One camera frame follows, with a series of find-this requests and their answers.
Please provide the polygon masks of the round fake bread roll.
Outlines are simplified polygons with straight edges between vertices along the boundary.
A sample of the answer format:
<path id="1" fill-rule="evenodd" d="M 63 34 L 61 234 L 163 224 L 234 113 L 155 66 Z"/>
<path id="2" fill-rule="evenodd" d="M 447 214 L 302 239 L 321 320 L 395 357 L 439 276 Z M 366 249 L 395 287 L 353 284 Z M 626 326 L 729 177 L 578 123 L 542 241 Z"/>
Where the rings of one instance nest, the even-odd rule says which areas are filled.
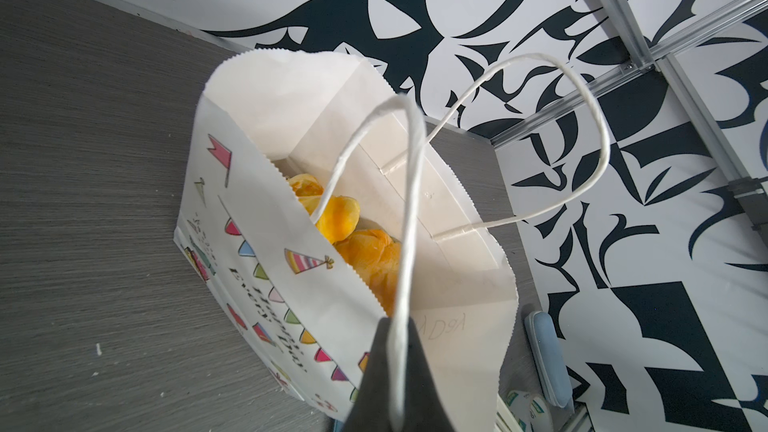
<path id="1" fill-rule="evenodd" d="M 383 230 L 367 229 L 353 232 L 334 247 L 391 317 L 399 278 L 401 244 Z"/>

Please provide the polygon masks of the white paper gift bag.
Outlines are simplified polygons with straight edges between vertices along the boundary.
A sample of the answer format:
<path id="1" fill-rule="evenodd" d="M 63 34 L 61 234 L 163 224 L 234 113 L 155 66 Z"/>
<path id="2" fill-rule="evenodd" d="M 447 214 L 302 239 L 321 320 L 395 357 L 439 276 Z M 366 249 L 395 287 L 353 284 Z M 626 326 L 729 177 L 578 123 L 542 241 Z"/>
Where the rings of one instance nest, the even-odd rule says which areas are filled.
<path id="1" fill-rule="evenodd" d="M 493 431 L 518 294 L 437 128 L 363 57 L 252 50 L 200 95 L 174 241 L 348 431 Z"/>

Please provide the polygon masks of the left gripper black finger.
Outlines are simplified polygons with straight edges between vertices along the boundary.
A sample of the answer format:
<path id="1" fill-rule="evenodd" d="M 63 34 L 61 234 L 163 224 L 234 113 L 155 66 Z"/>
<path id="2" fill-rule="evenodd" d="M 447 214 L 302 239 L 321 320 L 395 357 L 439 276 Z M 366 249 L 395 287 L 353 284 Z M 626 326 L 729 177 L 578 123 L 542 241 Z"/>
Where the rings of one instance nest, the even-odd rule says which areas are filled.
<path id="1" fill-rule="evenodd" d="M 338 429 L 348 431 L 452 431 L 415 324 L 408 324 L 404 376 L 390 372 L 387 348 L 391 320 L 379 321 L 358 395 Z"/>

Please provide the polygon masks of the fake croissant bottom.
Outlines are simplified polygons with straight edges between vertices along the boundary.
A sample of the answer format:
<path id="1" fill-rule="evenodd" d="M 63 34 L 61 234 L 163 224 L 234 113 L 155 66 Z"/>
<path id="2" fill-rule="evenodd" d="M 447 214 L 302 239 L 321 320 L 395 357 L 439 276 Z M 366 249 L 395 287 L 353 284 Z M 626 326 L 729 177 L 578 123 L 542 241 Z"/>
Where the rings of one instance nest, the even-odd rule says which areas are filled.
<path id="1" fill-rule="evenodd" d="M 324 187 L 311 174 L 298 174 L 288 179 L 297 200 L 312 216 L 321 205 Z M 346 196 L 331 196 L 315 226 L 321 235 L 335 244 L 347 239 L 360 219 L 358 201 Z"/>

